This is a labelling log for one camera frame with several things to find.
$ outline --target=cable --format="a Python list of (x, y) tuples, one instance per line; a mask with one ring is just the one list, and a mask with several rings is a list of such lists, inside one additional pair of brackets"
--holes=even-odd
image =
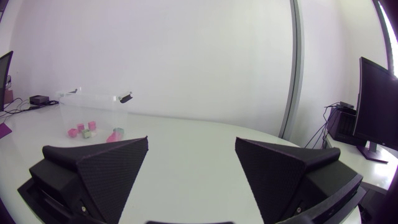
[(328, 122), (329, 122), (329, 119), (333, 116), (333, 114), (334, 114), (334, 112), (335, 112), (335, 111), (334, 111), (333, 114), (332, 114), (331, 116), (329, 116), (329, 119), (326, 120), (326, 118), (325, 118), (326, 111), (327, 111), (328, 108), (334, 108), (334, 107), (336, 107), (335, 104), (337, 104), (337, 103), (339, 103), (339, 102), (333, 103), (333, 104), (331, 104), (331, 105), (329, 105), (329, 106), (325, 106), (325, 112), (323, 113), (323, 118), (324, 118), (324, 120), (326, 121), (325, 124), (323, 124), (323, 125), (318, 129), (318, 131), (312, 136), (312, 138), (308, 141), (308, 143), (307, 143), (304, 147), (307, 147), (307, 146), (311, 143), (312, 139), (319, 133), (319, 131), (320, 131), (322, 128), (325, 128), (325, 129), (326, 129), (326, 126), (327, 126), (327, 124), (328, 124)]
[(304, 147), (307, 147), (307, 145), (310, 144), (310, 142), (312, 141), (312, 139), (318, 134), (318, 132), (321, 130), (321, 128), (323, 128), (325, 125), (326, 125), (326, 123), (323, 124), (323, 125), (318, 129), (318, 131), (312, 136), (312, 138), (308, 141), (308, 143), (307, 143)]
[(26, 112), (26, 111), (37, 110), (37, 109), (40, 109), (40, 108), (43, 108), (43, 107), (46, 107), (46, 106), (52, 106), (52, 105), (59, 104), (59, 102), (56, 101), (56, 100), (50, 100), (50, 101), (46, 102), (46, 104), (43, 104), (43, 105), (40, 105), (40, 106), (30, 106), (29, 108), (22, 110), (21, 109), (22, 106), (27, 104), (27, 103), (24, 103), (24, 104), (22, 104), (22, 103), (25, 102), (26, 100), (22, 100), (21, 98), (16, 98), (16, 99), (20, 99), (21, 103), (17, 106), (17, 109), (13, 109), (13, 110), (10, 110), (10, 111), (5, 111), (4, 110), (5, 114), (0, 115), (0, 118), (4, 118), (5, 117), (5, 120), (2, 123), (6, 122), (7, 118), (9, 118), (10, 116), (12, 116), (14, 114), (19, 114), (19, 113)]
[(11, 103), (9, 103), (5, 108), (4, 108), (4, 110), (7, 108), (7, 107), (9, 107), (13, 102), (15, 102), (16, 100), (21, 100), (21, 102), (22, 102), (22, 99), (21, 98), (15, 98), (14, 100), (12, 100), (11, 101)]

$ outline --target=pink object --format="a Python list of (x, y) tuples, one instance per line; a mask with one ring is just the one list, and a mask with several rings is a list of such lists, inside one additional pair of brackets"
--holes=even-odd
[(106, 142), (116, 142), (116, 141), (118, 141), (117, 139), (116, 139), (116, 136), (113, 136), (113, 135), (110, 135), (108, 138), (107, 138), (107, 140), (106, 140)]
[(88, 129), (89, 129), (90, 131), (94, 131), (96, 128), (97, 128), (97, 127), (96, 127), (96, 125), (95, 125), (95, 121), (90, 121), (90, 122), (88, 123)]
[(117, 132), (117, 131), (114, 131), (114, 132), (111, 134), (111, 136), (114, 136), (114, 137), (116, 138), (117, 141), (122, 140), (122, 134), (119, 133), (119, 132)]
[(77, 130), (79, 133), (81, 133), (82, 130), (85, 129), (85, 125), (84, 124), (77, 124)]
[(74, 137), (77, 136), (77, 133), (78, 133), (78, 132), (79, 132), (79, 131), (78, 131), (76, 128), (71, 128), (71, 129), (68, 131), (68, 135), (69, 135), (69, 137), (74, 138)]
[(106, 140), (106, 142), (116, 142), (122, 140), (122, 134), (114, 131)]

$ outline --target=black device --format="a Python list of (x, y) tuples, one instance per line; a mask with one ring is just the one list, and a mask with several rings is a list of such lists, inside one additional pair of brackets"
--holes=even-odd
[(366, 140), (353, 135), (355, 120), (356, 110), (352, 109), (352, 107), (338, 105), (330, 110), (329, 122), (326, 128), (329, 135), (336, 141), (354, 146), (365, 146)]
[(50, 101), (48, 96), (35, 95), (29, 97), (29, 103), (36, 106), (46, 105)]
[(118, 223), (147, 151), (147, 138), (44, 146), (18, 192), (45, 223)]
[(361, 57), (357, 116), (354, 136), (370, 141), (369, 148), (358, 146), (372, 161), (387, 160), (377, 144), (398, 150), (398, 79), (382, 66)]
[(6, 92), (7, 74), (13, 53), (13, 51), (10, 51), (0, 58), (0, 111), (4, 111), (4, 95)]
[(264, 223), (339, 223), (365, 191), (340, 150), (236, 139), (235, 150)]

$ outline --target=small cube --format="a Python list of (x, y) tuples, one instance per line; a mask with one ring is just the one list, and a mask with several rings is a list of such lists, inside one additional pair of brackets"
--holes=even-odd
[(74, 138), (74, 137), (77, 136), (77, 133), (78, 133), (78, 132), (79, 132), (79, 131), (78, 131), (76, 128), (71, 128), (71, 129), (69, 129), (69, 131), (68, 131), (68, 135), (69, 135), (69, 137)]
[(111, 136), (115, 137), (117, 141), (120, 141), (120, 140), (122, 140), (122, 138), (123, 138), (123, 135), (122, 135), (121, 133), (117, 132), (117, 131), (114, 131), (114, 132), (111, 134)]
[(85, 129), (85, 125), (84, 124), (77, 124), (77, 130), (79, 131), (79, 133), (81, 133), (82, 130)]
[(83, 138), (90, 138), (91, 137), (91, 131), (89, 129), (84, 129), (81, 131)]
[(120, 134), (122, 134), (122, 136), (124, 135), (124, 129), (123, 128), (115, 128), (115, 129), (113, 129), (113, 132), (119, 132)]
[(89, 129), (90, 131), (94, 131), (96, 128), (97, 128), (97, 127), (96, 127), (96, 125), (95, 125), (95, 121), (90, 121), (90, 122), (88, 123), (88, 129)]
[(113, 136), (113, 135), (110, 135), (110, 136), (107, 138), (107, 140), (106, 140), (107, 143), (109, 143), (109, 142), (116, 142), (116, 141), (118, 141), (118, 140), (116, 140), (116, 136)]

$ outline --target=white table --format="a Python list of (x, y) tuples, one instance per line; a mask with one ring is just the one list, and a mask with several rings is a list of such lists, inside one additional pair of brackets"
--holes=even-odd
[[(236, 136), (295, 146), (275, 136), (227, 124), (127, 116), (125, 139), (148, 135), (149, 151), (120, 223), (234, 221), (262, 223), (234, 150)], [(65, 137), (58, 106), (17, 114), (0, 139), (0, 197), (16, 223), (40, 223), (17, 192), (28, 169), (43, 159), (42, 146), (82, 146), (95, 140)], [(360, 223), (354, 209), (346, 223)]]
[(340, 161), (363, 176), (364, 187), (386, 194), (397, 170), (398, 159), (390, 152), (377, 145), (378, 151), (389, 161), (387, 164), (369, 161), (362, 156), (356, 146), (335, 141), (330, 135), (326, 137), (330, 147), (340, 148)]

